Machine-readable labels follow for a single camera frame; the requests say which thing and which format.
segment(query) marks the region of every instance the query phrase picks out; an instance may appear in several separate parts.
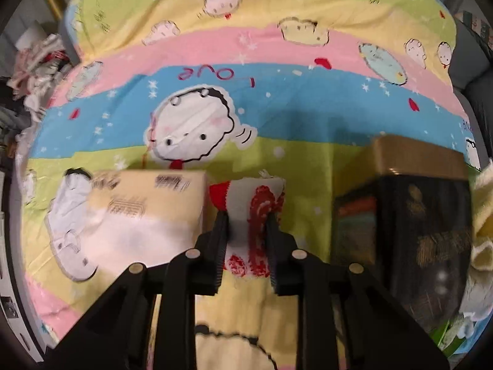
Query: light blue cartoon character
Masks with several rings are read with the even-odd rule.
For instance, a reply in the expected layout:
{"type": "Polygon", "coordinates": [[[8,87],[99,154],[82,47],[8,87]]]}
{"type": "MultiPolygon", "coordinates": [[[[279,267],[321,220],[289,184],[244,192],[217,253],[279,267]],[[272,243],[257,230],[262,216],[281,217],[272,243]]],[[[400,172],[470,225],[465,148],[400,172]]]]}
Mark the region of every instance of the light blue cartoon character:
{"type": "Polygon", "coordinates": [[[72,101],[74,98],[79,97],[89,84],[98,78],[102,68],[103,63],[100,61],[94,61],[92,64],[82,68],[68,89],[67,100],[72,101]]]}
{"type": "Polygon", "coordinates": [[[377,75],[394,85],[404,85],[407,75],[404,68],[387,50],[371,43],[361,43],[359,54],[377,75]]]}

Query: red and white plush object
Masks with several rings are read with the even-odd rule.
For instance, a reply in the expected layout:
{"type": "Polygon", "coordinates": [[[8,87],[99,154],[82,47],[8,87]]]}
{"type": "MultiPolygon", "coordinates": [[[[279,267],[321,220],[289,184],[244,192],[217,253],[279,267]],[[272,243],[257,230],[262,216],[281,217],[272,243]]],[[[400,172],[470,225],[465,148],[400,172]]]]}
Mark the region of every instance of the red and white plush object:
{"type": "Polygon", "coordinates": [[[214,206],[228,212],[224,268],[239,277],[268,277],[264,225],[269,213],[283,208],[284,179],[243,178],[212,185],[209,193],[214,206]]]}

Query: pink stripe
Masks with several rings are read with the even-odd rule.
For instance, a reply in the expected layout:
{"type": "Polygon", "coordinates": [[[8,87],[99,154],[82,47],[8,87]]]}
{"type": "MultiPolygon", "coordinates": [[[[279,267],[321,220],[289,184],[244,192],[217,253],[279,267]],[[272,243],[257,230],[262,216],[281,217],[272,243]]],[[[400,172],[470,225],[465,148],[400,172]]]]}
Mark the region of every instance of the pink stripe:
{"type": "Polygon", "coordinates": [[[36,313],[55,331],[56,336],[62,339],[81,318],[82,313],[73,310],[63,300],[43,289],[28,275],[26,281],[36,313]]]}
{"type": "MultiPolygon", "coordinates": [[[[99,80],[88,87],[81,97],[111,90],[124,85],[136,74],[152,75],[164,66],[196,66],[202,64],[240,64],[238,55],[246,56],[245,63],[277,63],[315,65],[316,58],[327,58],[333,69],[376,78],[376,75],[359,55],[362,42],[349,34],[331,31],[325,46],[298,45],[283,40],[276,26],[265,29],[225,27],[211,31],[182,34],[150,46],[135,45],[101,61],[104,68],[99,80]]],[[[408,75],[403,87],[417,91],[450,112],[467,118],[454,96],[451,85],[443,83],[429,70],[423,70],[404,53],[393,54],[408,75]]],[[[80,69],[61,85],[53,106],[67,102],[68,85],[80,69]]]]}

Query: gray sofa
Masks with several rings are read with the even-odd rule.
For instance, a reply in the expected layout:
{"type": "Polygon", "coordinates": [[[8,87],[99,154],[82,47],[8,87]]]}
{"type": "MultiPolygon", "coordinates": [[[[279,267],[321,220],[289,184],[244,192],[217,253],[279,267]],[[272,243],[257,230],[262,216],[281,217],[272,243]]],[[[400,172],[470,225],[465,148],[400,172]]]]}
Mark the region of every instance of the gray sofa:
{"type": "Polygon", "coordinates": [[[493,55],[481,38],[462,22],[449,76],[454,93],[469,116],[481,168],[493,157],[493,55]]]}

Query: bed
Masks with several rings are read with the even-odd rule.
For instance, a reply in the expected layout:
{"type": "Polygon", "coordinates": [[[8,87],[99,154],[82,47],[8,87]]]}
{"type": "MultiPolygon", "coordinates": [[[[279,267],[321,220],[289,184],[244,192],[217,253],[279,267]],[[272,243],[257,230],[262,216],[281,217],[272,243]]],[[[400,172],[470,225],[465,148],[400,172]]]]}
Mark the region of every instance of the bed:
{"type": "MultiPolygon", "coordinates": [[[[266,171],[286,182],[282,230],[327,260],[332,173],[374,136],[432,142],[479,167],[439,0],[72,0],[66,26],[82,64],[31,149],[21,230],[29,293],[56,339],[114,280],[77,238],[96,171],[205,169],[214,183],[266,171]]],[[[226,268],[197,322],[214,341],[241,336],[263,352],[259,366],[294,368],[296,300],[269,285],[226,268]]]]}

